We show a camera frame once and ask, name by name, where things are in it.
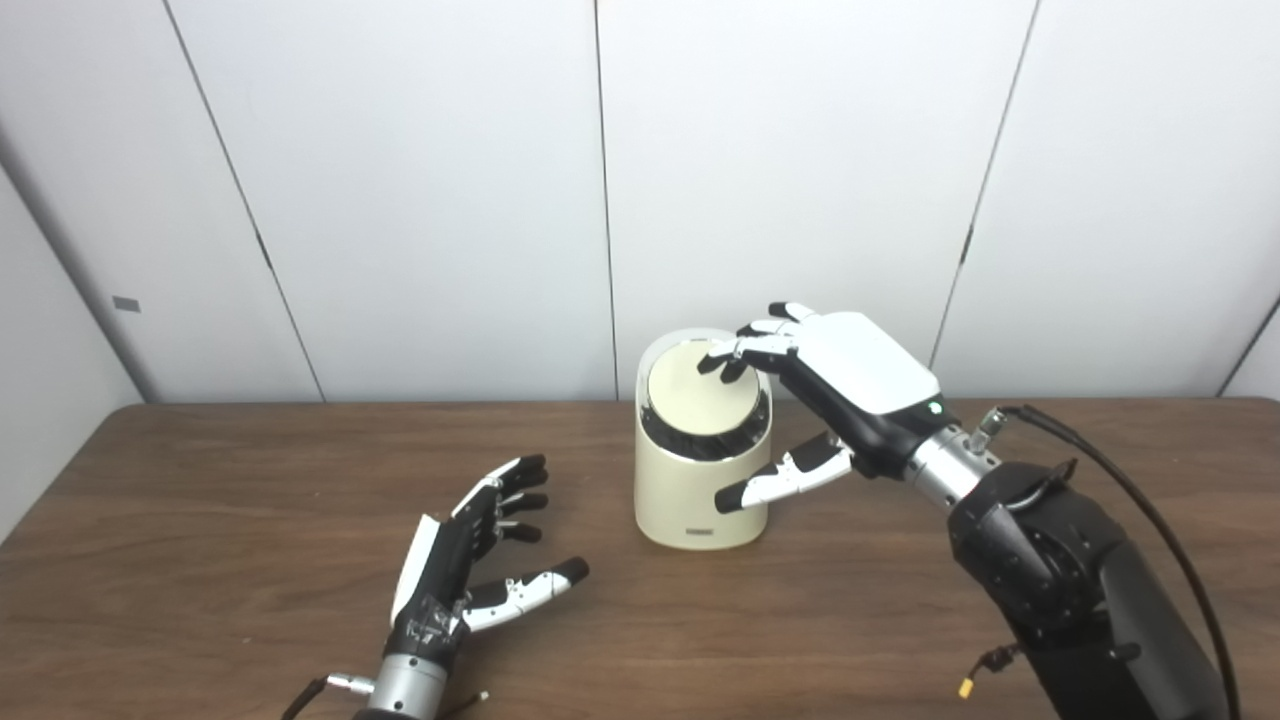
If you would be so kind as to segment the white and black right hand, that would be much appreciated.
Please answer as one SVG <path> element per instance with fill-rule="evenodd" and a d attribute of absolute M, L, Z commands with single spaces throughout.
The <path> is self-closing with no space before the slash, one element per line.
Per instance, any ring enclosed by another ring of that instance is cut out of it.
<path fill-rule="evenodd" d="M 861 313 L 777 302 L 769 314 L 714 343 L 698 372 L 718 372 L 726 384 L 748 369 L 776 375 L 827 429 L 718 489 L 716 510 L 772 503 L 851 473 L 905 480 L 915 452 L 955 419 L 934 374 Z"/>

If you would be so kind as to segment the white and black left hand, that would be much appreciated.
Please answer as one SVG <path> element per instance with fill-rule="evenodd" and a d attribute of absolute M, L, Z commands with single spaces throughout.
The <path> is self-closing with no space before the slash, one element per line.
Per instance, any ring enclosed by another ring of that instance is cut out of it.
<path fill-rule="evenodd" d="M 421 516 L 396 585 L 384 656 L 448 666 L 470 633 L 511 623 L 589 575 L 588 562 L 572 557 L 517 577 L 468 583 L 475 566 L 502 541 L 541 539 L 539 528 L 511 515 L 544 509 L 548 497 L 535 489 L 548 478 L 543 455 L 516 457 L 481 477 L 445 519 Z"/>

